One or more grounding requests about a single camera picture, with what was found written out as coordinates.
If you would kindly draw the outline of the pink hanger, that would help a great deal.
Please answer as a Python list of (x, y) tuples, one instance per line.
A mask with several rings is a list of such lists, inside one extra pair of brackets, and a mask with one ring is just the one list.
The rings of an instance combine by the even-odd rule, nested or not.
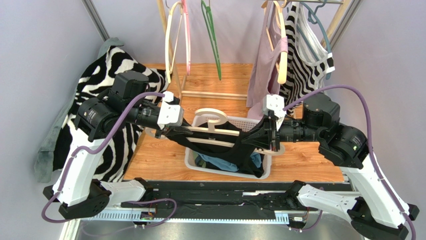
[(181, 0), (184, 26), (185, 26), (185, 47), (186, 47), (186, 74), (189, 76), (191, 72), (191, 32), (190, 32), (190, 21), (189, 11), (186, 0)]

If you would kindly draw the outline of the wooden hanger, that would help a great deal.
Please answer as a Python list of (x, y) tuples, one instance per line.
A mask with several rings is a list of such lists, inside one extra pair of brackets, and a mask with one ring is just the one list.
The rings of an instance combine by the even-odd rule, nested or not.
[[(187, 129), (190, 130), (190, 132), (198, 131), (198, 132), (203, 132), (203, 133), (224, 134), (224, 135), (230, 135), (230, 136), (238, 136), (239, 135), (238, 131), (216, 129), (216, 126), (228, 122), (228, 116), (223, 111), (218, 110), (218, 109), (214, 109), (214, 108), (201, 108), (201, 109), (198, 109), (195, 112), (196, 116), (201, 116), (201, 115), (204, 115), (204, 114), (215, 115), (215, 116), (218, 117), (218, 119), (209, 120), (207, 122), (206, 127), (190, 125), (189, 127), (187, 127)], [(256, 147), (255, 147), (254, 151), (256, 153), (263, 154), (263, 155), (278, 156), (278, 155), (284, 154), (284, 152), (285, 152), (285, 147), (282, 144), (280, 144), (280, 146), (281, 146), (280, 151), (263, 150), (261, 148), (256, 148)]]
[[(277, 43), (274, 45), (272, 42), (271, 34), (267, 23), (270, 20), (269, 13), (272, 7), (272, 4), (275, 5), (274, 15), (278, 18), (278, 23), (280, 24), (280, 38)], [(288, 67), (288, 38), (286, 35), (285, 29), (285, 20), (283, 17), (283, 8), (280, 6), (278, 1), (265, 1), (262, 6), (264, 9), (264, 19), (262, 34), (267, 36), (268, 44), (270, 46), (270, 73), (273, 72), (273, 69), (277, 71), (277, 82), (282, 85), (287, 80), (287, 67)]]

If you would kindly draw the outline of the lilac ribbed tank top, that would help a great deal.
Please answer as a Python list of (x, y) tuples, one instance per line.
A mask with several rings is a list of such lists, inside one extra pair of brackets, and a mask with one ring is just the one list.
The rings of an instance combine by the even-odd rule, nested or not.
[[(270, 8), (267, 26), (269, 27), (272, 42), (276, 45), (277, 41), (280, 39), (281, 26), (279, 24), (279, 18), (275, 16), (275, 5), (273, 3)], [(270, 73), (270, 60), (272, 59), (270, 54), (271, 48), (267, 36), (263, 35), (262, 32), (263, 24), (246, 98), (246, 107), (249, 108), (247, 118), (254, 120), (260, 120), (263, 117), (263, 98), (269, 94), (278, 95), (280, 93), (280, 87), (283, 85), (279, 84), (277, 81), (278, 73), (275, 68), (272, 73)]]

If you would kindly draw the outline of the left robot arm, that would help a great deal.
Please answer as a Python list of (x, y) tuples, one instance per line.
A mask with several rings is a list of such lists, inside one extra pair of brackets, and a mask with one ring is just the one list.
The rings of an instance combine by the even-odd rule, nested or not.
[(62, 222), (94, 217), (115, 205), (153, 204), (152, 187), (144, 179), (106, 182), (94, 174), (105, 148), (126, 124), (165, 134), (181, 126), (183, 119), (180, 99), (172, 92), (151, 92), (148, 77), (137, 71), (117, 74), (112, 87), (80, 105), (74, 120), (73, 151), (57, 182), (43, 190), (44, 196), (60, 204)]

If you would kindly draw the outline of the cream plastic hanger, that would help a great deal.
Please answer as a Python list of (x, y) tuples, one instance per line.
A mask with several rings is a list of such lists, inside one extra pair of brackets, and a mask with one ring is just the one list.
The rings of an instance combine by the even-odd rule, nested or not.
[[(175, 11), (178, 11), (180, 14), (180, 19), (178, 23), (177, 28), (177, 36), (172, 43), (172, 24), (173, 24), (173, 16)], [(172, 75), (173, 75), (173, 68), (175, 65), (175, 58), (176, 58), (176, 47), (179, 40), (179, 31), (181, 29), (182, 19), (183, 19), (183, 11), (184, 11), (184, 5), (182, 1), (175, 2), (172, 7), (169, 9), (168, 17), (167, 17), (167, 23), (166, 23), (166, 30), (165, 30), (165, 61), (166, 61), (166, 79), (167, 82), (170, 84), (172, 82)]]

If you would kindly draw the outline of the green hanger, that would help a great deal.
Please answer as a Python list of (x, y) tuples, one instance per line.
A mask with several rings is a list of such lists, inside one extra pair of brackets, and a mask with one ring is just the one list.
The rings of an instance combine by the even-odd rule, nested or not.
[(220, 61), (218, 43), (216, 38), (216, 31), (215, 31), (215, 25), (213, 20), (212, 9), (211, 9), (211, 6), (209, 4), (206, 4), (204, 0), (201, 0), (200, 4), (201, 4), (201, 12), (206, 25), (206, 30), (208, 33), (208, 37), (209, 37), (209, 41), (210, 41), (210, 45), (211, 45), (211, 49), (212, 49), (212, 53), (214, 57), (217, 76), (218, 76), (218, 79), (221, 81), (222, 68), (221, 68), (221, 61)]

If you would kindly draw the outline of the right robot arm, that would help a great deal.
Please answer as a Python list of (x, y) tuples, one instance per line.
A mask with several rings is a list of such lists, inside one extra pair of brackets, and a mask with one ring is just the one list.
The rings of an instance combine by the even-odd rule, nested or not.
[(323, 93), (303, 100), (302, 119), (286, 119), (280, 127), (269, 112), (242, 142), (277, 152), (281, 142), (318, 142), (319, 153), (338, 167), (359, 192), (348, 197), (318, 189), (296, 180), (284, 193), (291, 208), (314, 208), (350, 223), (370, 240), (404, 240), (413, 236), (407, 223), (416, 219), (419, 208), (405, 203), (372, 162), (369, 139), (359, 129), (340, 122), (340, 106)]

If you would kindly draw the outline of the blue ribbed tank top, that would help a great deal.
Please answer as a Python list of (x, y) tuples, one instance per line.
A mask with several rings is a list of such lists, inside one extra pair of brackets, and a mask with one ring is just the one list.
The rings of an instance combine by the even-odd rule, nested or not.
[[(198, 167), (208, 168), (208, 169), (217, 169), (221, 171), (234, 172), (234, 173), (240, 170), (235, 163), (231, 163), (224, 159), (208, 156), (195, 151), (193, 152), (193, 154), (195, 156), (194, 162)], [(253, 152), (250, 155), (250, 159), (257, 168), (260, 168), (263, 163), (264, 155), (259, 154), (257, 152)]]

